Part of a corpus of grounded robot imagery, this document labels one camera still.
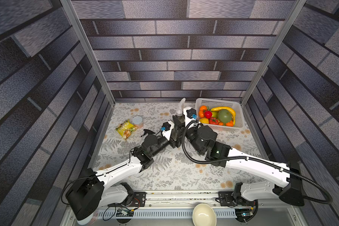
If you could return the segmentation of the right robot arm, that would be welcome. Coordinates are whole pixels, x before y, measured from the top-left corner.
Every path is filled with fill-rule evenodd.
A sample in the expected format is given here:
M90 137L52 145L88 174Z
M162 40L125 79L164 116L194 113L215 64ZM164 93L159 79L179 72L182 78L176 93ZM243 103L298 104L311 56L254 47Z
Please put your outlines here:
M196 164L211 164L223 168L242 170L264 179L258 183L237 183L232 193L236 205L254 206L259 199L279 199L293 206L304 206L301 179L295 176L297 169L285 163L276 163L245 154L237 149L216 141L217 134L197 121L189 122L184 128L181 142L186 140L200 153L207 153L206 160L192 158L185 144L185 156Z

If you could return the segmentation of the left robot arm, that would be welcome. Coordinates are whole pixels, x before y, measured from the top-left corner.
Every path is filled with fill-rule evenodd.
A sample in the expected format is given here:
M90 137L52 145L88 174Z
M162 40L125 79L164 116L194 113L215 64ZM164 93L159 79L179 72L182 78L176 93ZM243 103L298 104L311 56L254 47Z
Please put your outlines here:
M174 116L162 125L159 136L149 133L140 146L131 149L128 160L103 170L86 169L65 194L78 224L89 225L99 207L132 204L133 190L122 180L149 168L168 146L179 147L185 127L184 117Z

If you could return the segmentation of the grey spray bottle front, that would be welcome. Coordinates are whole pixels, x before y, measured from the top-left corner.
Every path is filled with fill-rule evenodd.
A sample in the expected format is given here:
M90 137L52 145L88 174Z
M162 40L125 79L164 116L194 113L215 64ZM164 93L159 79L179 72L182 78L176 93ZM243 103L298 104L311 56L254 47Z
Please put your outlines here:
M185 128L185 117L182 115L178 117L176 115L172 116L172 121L174 123L174 129L171 133L171 137L175 140L180 142L182 138L182 134Z

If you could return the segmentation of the clear white spray nozzle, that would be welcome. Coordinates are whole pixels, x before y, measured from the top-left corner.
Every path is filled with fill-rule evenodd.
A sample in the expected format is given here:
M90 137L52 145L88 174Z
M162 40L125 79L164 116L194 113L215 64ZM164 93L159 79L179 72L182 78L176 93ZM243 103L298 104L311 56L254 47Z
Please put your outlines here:
M176 110L176 116L181 117L183 115L184 103L186 99L182 98L179 102L178 108Z

